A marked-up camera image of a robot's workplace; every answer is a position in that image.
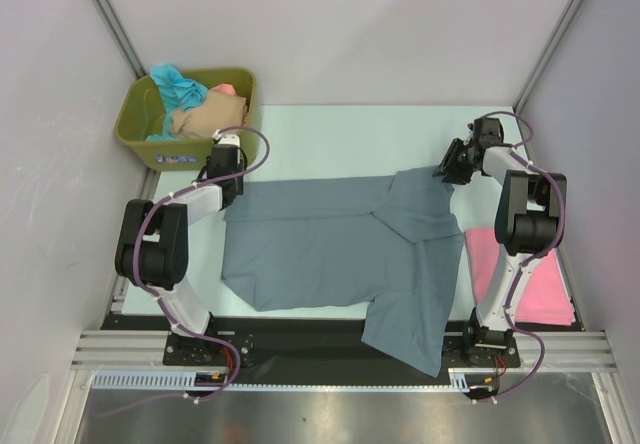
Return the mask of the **grey blue t shirt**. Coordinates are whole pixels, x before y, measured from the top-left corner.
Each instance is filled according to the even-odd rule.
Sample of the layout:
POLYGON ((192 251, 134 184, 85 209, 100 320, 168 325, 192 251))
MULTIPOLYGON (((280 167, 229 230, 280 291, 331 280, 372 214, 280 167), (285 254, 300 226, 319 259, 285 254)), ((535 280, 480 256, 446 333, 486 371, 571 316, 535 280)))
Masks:
POLYGON ((365 304, 363 343, 435 376, 464 243, 453 192, 431 168, 250 183, 222 280, 262 312, 365 304))

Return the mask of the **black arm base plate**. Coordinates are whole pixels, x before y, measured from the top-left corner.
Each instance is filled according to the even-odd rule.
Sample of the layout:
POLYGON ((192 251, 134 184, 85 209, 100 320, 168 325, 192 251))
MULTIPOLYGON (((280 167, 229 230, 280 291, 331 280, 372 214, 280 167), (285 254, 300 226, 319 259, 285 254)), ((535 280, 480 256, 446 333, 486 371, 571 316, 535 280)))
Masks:
POLYGON ((427 386, 443 384, 454 368, 500 373, 521 364, 514 343, 502 350, 463 348, 459 322, 447 326, 436 347, 441 368, 435 376, 390 357, 361 340, 361 320, 217 318, 209 334, 239 351, 234 359, 221 344, 176 336, 161 316, 108 315, 104 331, 164 332, 160 340, 163 365, 196 367, 239 364, 239 384, 301 386, 427 386))

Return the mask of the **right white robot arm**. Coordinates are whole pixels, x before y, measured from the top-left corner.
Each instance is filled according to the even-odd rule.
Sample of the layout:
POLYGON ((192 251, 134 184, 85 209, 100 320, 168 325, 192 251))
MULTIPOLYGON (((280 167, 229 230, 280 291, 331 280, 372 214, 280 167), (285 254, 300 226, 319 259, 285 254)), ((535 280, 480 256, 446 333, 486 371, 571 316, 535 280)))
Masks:
POLYGON ((466 139, 452 141, 433 176, 466 185, 479 172, 501 185, 494 221, 498 261, 461 340, 463 357, 473 365, 484 365, 512 346, 524 290, 542 259, 563 238, 567 180, 518 153, 533 137, 533 129, 517 114, 493 111, 475 119, 468 129, 466 139))

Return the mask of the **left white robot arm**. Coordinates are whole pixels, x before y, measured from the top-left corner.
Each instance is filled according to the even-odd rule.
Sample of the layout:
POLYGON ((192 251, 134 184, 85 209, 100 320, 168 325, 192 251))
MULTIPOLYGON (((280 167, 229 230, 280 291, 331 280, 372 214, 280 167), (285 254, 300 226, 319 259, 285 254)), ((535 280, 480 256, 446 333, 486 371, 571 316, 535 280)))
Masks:
POLYGON ((185 349, 202 364, 219 356, 221 340, 207 330, 210 312, 187 278, 189 228, 225 210, 244 192, 246 166, 238 144, 215 144, 187 193, 159 204, 143 199, 127 203, 116 247, 116 273, 156 301, 172 331, 189 336, 185 349))

